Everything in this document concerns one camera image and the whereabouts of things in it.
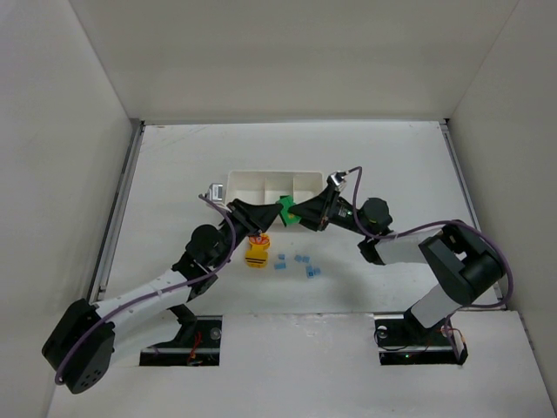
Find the green lego brick stack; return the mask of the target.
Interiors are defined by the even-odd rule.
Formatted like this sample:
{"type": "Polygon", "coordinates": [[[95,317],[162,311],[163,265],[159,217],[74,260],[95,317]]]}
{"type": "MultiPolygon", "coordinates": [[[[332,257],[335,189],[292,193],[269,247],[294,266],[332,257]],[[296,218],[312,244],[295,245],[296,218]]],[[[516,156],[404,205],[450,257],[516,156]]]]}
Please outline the green lego brick stack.
{"type": "Polygon", "coordinates": [[[279,218],[284,227],[296,225],[300,222],[301,218],[290,212],[290,209],[295,206],[292,195],[281,195],[277,200],[277,204],[282,205],[279,218]]]}

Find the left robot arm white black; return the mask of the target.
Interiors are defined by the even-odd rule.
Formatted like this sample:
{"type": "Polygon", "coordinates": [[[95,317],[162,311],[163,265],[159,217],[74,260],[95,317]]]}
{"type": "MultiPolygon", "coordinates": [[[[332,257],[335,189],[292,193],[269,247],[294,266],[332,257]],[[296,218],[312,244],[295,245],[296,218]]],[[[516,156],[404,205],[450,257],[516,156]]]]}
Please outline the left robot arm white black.
{"type": "Polygon", "coordinates": [[[42,348],[55,372],[56,385],[73,394],[94,386],[111,364],[117,338],[156,314],[203,294],[242,240],[266,232],[282,206],[234,199],[216,210],[222,222],[196,227],[180,259],[157,278],[112,299],[96,303],[79,299],[66,308],[42,348]]]}

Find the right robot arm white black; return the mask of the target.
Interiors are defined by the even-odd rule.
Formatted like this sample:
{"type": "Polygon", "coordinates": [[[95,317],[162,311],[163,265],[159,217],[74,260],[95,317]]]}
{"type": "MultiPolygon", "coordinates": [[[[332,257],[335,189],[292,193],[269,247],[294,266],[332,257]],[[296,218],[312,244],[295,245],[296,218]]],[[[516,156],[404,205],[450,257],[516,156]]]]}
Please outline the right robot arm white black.
{"type": "Polygon", "coordinates": [[[433,222],[422,233],[395,234],[387,203],[369,198],[356,208],[329,185],[321,194],[291,206],[288,212],[313,231],[330,224],[360,233],[364,259],[378,266],[420,263],[429,266],[437,284],[404,312],[402,327],[424,338],[447,318],[473,303],[494,283],[513,278],[507,260],[495,244],[459,221],[433,222]]]}

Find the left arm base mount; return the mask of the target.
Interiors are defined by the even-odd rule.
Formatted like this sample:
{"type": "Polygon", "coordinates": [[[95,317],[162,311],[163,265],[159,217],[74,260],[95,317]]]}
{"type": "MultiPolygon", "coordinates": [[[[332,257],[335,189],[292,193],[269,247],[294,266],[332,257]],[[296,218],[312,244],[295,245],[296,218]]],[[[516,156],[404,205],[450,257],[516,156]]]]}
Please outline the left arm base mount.
{"type": "Polygon", "coordinates": [[[194,314],[186,305],[171,307],[179,329],[172,339],[145,348],[140,367],[217,367],[220,363],[223,317],[194,314]]]}

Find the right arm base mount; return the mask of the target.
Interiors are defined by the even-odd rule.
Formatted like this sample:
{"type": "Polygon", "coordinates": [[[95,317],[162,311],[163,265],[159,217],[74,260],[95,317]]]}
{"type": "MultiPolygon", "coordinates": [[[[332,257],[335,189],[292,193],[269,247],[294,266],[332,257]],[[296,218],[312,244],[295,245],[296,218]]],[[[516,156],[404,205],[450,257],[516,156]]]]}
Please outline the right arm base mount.
{"type": "Polygon", "coordinates": [[[463,366],[468,348],[463,333],[443,320],[423,334],[413,334],[402,317],[374,319],[374,341],[381,366],[457,365],[463,366]]]}

